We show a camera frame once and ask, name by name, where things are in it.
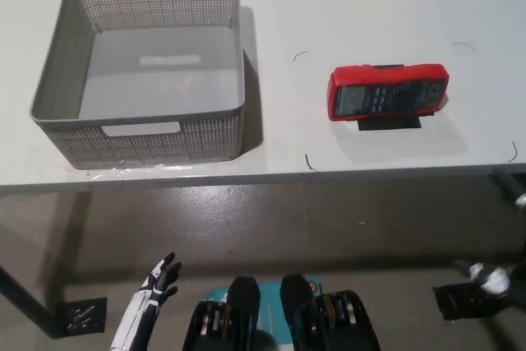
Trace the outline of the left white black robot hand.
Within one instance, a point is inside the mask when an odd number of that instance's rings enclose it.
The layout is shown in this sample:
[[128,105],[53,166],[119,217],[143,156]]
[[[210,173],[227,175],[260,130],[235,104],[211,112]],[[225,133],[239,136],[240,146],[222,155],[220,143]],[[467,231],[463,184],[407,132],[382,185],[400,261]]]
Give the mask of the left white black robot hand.
[[133,294],[113,337],[110,350],[147,350],[160,308],[177,293],[182,267],[170,252],[147,275]]

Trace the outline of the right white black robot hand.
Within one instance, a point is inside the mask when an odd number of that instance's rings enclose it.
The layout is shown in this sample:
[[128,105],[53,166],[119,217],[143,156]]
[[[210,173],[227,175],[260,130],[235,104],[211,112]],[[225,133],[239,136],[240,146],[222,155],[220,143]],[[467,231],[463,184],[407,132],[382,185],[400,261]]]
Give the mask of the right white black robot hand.
[[491,295],[502,295],[510,288],[510,277],[503,268],[466,260],[455,260],[454,267]]

